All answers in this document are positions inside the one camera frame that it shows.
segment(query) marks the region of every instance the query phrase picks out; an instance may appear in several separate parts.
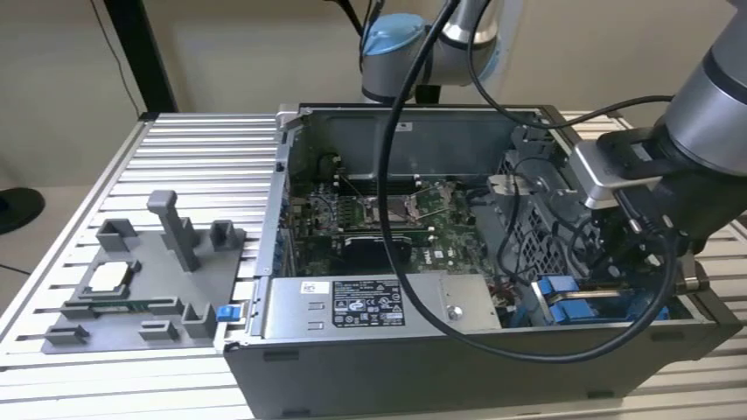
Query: power supply label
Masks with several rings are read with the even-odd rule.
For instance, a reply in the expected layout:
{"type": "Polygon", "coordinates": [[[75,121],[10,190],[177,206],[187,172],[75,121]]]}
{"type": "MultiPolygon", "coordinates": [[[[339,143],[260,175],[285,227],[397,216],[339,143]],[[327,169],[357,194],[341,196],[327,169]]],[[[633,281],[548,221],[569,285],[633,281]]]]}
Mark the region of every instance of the power supply label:
{"type": "Polygon", "coordinates": [[[397,280],[361,280],[332,284],[331,322],[336,327],[405,324],[405,307],[397,280]]]}

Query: green circuit board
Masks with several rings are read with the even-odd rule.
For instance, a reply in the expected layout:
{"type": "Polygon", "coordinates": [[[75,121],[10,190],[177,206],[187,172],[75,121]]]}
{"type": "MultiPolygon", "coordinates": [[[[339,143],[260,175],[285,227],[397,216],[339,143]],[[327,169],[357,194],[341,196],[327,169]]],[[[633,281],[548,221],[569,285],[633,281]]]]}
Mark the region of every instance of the green circuit board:
{"type": "MultiPolygon", "coordinates": [[[[375,196],[339,195],[325,185],[295,198],[293,232],[301,276],[367,275],[391,272],[387,264],[361,267],[345,261],[345,247],[380,238],[375,196]]],[[[411,249],[408,273],[447,271],[495,277],[484,240],[464,190],[449,181],[423,182],[409,194],[388,197],[392,235],[411,249]]]]}

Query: gray case panel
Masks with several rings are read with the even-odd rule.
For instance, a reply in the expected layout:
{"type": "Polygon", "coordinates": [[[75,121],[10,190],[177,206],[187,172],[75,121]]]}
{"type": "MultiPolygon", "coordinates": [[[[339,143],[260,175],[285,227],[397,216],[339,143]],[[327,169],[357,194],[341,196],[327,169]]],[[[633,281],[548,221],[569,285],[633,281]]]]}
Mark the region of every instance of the gray case panel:
{"type": "MultiPolygon", "coordinates": [[[[583,363],[523,363],[445,337],[229,347],[224,354],[261,418],[465,410],[625,396],[668,363],[703,357],[741,328],[715,294],[697,294],[715,323],[661,323],[583,363]]],[[[620,328],[484,335],[495,347],[561,354],[620,328]]]]}

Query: floor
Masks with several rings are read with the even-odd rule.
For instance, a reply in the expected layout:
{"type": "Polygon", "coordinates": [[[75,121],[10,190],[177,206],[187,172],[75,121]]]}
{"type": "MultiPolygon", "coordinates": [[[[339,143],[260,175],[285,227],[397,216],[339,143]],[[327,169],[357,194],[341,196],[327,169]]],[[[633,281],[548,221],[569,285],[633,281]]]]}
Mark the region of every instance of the floor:
{"type": "MultiPolygon", "coordinates": [[[[57,234],[64,228],[91,186],[36,188],[46,201],[38,218],[18,230],[0,234],[0,263],[33,271],[57,234]]],[[[26,275],[0,269],[0,313],[24,285],[26,275]]]]}

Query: aluminum extrusion table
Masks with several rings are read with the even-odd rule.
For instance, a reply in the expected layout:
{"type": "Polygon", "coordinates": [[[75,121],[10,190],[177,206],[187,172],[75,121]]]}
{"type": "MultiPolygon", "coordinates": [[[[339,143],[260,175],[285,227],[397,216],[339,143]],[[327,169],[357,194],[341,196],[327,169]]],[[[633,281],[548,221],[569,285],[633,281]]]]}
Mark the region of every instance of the aluminum extrusion table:
{"type": "MultiPolygon", "coordinates": [[[[580,112],[564,112],[565,118],[580,112]]],[[[629,125],[599,117],[575,126],[585,140],[629,125]]],[[[276,151],[273,115],[165,114],[140,122],[0,318],[0,417],[252,418],[215,348],[88,354],[41,353],[42,336],[99,250],[105,218],[156,229],[153,189],[173,189],[196,228],[231,219],[247,230],[233,300],[249,298],[276,151]]],[[[747,324],[747,229],[732,223],[697,256],[711,285],[747,324]]],[[[232,334],[221,324],[220,337],[232,334]]],[[[667,366],[621,400],[564,402],[380,419],[747,417],[747,331],[697,361],[667,366]]]]}

